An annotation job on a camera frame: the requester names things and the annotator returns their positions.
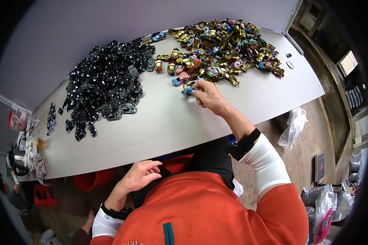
pile of toy car shells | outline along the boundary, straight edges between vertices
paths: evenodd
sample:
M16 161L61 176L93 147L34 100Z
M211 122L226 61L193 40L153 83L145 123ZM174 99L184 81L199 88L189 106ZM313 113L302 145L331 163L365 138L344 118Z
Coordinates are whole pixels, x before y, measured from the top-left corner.
M234 74L247 72L252 64L277 76L284 76L275 47L261 38L256 26L243 20L200 22L179 30L170 29L169 33L180 42L180 46L190 50L186 54L174 49L171 55L157 56L156 71L162 70L161 61L169 61L167 72L177 75L172 81L174 85L186 80L216 82L226 78L237 86L239 81Z
M98 120L99 113L108 121L118 120L122 114L136 113L138 97L143 93L137 81L139 72L146 70L153 54L155 47L143 45L140 38L127 43L114 40L93 47L69 73L63 108L67 106L67 111L73 112L65 122L66 130L76 127L75 138L80 140L88 124L90 134L95 137L97 130L93 122Z

black arm strap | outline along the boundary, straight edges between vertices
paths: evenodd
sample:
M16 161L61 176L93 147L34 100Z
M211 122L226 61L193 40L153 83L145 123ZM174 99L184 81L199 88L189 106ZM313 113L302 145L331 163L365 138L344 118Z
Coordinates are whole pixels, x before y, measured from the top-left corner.
M228 154L237 161L240 161L254 147L254 142L259 136L260 131L255 129L250 135L242 137L239 142L231 144L227 150Z

red stool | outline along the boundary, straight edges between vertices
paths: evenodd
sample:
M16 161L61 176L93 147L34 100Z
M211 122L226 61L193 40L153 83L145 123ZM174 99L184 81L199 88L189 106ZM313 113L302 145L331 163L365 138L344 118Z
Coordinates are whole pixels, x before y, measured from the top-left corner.
M34 186L34 205L55 207L56 204L56 199L50 195L48 186Z
M161 160L162 166L164 166L172 174L177 174L184 171L185 168L191 163L192 156L193 154L189 154Z
M97 172L72 176L76 186L81 190L92 190L94 187L109 183L114 174L114 169L105 169Z

hand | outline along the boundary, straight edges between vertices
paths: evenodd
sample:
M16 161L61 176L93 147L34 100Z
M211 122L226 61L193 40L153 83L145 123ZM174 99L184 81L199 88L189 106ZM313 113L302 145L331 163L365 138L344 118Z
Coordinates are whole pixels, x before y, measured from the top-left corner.
M162 165L160 161L139 161L132 165L131 169L120 181L125 192L142 189L155 179L161 178L157 166Z
M196 97L198 105L210 109L215 115L222 116L230 106L212 82L198 80L192 87L195 90L191 94Z

white plastic bag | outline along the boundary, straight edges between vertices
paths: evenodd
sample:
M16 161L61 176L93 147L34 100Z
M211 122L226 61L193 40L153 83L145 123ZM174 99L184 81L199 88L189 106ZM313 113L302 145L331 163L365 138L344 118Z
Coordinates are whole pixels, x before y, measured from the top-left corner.
M332 185L325 185L321 188L323 188L323 190L316 199L316 225L314 229L315 244L317 244L316 241L318 240L318 235L321 236L321 240L326 238L327 234L324 233L323 229L327 230L328 233L329 226L331 226L331 213L333 210L337 209Z
M341 221L350 214L350 212L353 209L353 203L355 198L356 198L355 196L348 196L348 195L342 198L341 204L339 205L337 211L333 216L332 220L333 222Z
M233 179L234 184L234 190L233 192L240 197L244 193L244 188L242 187L242 184L240 184L237 179Z
M304 109L297 107L291 110L288 119L288 128L281 134L278 144L287 150L291 150L307 122L306 111Z

